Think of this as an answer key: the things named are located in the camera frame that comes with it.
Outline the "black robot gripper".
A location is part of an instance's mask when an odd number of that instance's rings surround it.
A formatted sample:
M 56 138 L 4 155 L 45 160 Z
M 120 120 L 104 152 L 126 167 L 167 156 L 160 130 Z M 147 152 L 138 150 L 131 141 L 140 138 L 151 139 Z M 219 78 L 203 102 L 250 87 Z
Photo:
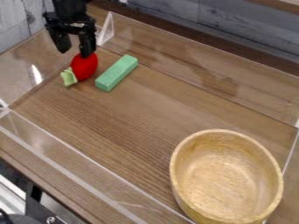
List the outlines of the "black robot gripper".
M 88 0 L 51 0 L 52 11 L 41 15 L 45 29 L 60 53 L 71 49 L 69 34 L 79 34 L 79 50 L 83 58 L 96 51 L 96 20 L 87 14 Z

